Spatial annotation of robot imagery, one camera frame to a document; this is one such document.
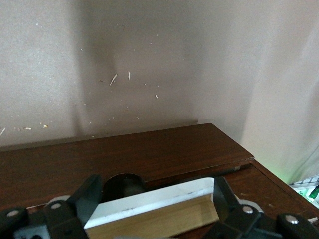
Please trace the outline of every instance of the paint chip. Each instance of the paint chip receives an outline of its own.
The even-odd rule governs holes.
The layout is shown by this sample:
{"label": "paint chip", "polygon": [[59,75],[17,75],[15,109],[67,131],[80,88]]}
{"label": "paint chip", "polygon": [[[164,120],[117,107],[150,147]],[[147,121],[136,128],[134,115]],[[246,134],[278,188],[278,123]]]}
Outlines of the paint chip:
{"label": "paint chip", "polygon": [[111,83],[110,83],[110,86],[112,85],[112,83],[115,81],[115,78],[118,76],[118,74],[115,74],[115,76],[113,77]]}
{"label": "paint chip", "polygon": [[0,136],[3,134],[4,131],[5,131],[5,128],[3,128],[3,130],[1,131]]}

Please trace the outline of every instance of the wooden block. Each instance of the wooden block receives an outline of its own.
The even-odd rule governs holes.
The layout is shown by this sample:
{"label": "wooden block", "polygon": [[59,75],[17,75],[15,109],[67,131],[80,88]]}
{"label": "wooden block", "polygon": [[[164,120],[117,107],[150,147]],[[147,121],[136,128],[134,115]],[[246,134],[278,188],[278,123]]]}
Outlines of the wooden block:
{"label": "wooden block", "polygon": [[90,239],[118,236],[161,238],[207,225],[218,220],[210,195],[124,218],[86,230]]}

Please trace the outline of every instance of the wall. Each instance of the wall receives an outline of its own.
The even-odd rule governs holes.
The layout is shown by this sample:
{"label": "wall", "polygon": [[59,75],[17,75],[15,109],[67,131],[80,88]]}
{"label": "wall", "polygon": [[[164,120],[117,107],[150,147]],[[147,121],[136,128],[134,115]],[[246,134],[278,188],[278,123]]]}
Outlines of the wall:
{"label": "wall", "polygon": [[0,150],[212,122],[319,173],[319,2],[0,2]]}

